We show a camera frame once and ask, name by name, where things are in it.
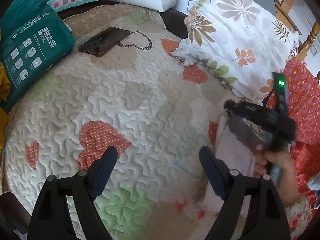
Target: human hand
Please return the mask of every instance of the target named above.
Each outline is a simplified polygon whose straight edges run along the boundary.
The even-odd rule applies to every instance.
[[[292,206],[300,199],[300,194],[296,182],[296,173],[293,160],[290,157],[289,149],[282,149],[277,152],[264,151],[262,145],[257,145],[256,166],[254,177],[259,178],[267,173],[268,161],[282,168],[281,177],[276,188],[281,201],[285,207]]]

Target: device handle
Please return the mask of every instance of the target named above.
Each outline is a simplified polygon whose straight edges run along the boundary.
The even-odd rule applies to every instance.
[[[267,164],[267,173],[270,176],[270,178],[272,179],[273,183],[275,185],[278,184],[281,173],[282,173],[282,168],[279,167],[278,165],[268,161]]]

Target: teal plastic bag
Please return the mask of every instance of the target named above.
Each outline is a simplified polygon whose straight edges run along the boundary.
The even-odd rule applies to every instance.
[[[9,112],[17,100],[55,62],[71,52],[75,39],[47,0],[14,0],[0,21],[0,61],[11,83]]]

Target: smartphone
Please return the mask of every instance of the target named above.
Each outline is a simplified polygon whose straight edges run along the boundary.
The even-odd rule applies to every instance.
[[[79,47],[79,51],[101,57],[114,45],[129,35],[129,31],[110,27],[82,44]]]

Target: white wall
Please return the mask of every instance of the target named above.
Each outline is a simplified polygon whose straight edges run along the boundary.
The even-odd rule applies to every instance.
[[[188,0],[177,0],[177,5],[175,6],[175,9],[184,14],[188,14]],[[315,17],[313,16],[312,12],[308,8],[304,0],[294,0],[294,5],[292,6],[289,12],[289,16],[293,20],[293,22],[296,24],[296,26],[299,28],[300,32],[302,33],[302,35],[300,36],[300,41],[304,42],[311,31],[311,27],[306,21],[306,19],[308,19],[311,25],[313,25],[316,22]],[[314,44],[316,46],[318,53],[315,55],[315,57],[313,57],[311,51],[309,51],[305,61],[307,62],[307,68],[309,69],[309,71],[314,76],[316,76],[320,71],[319,40],[315,39]]]

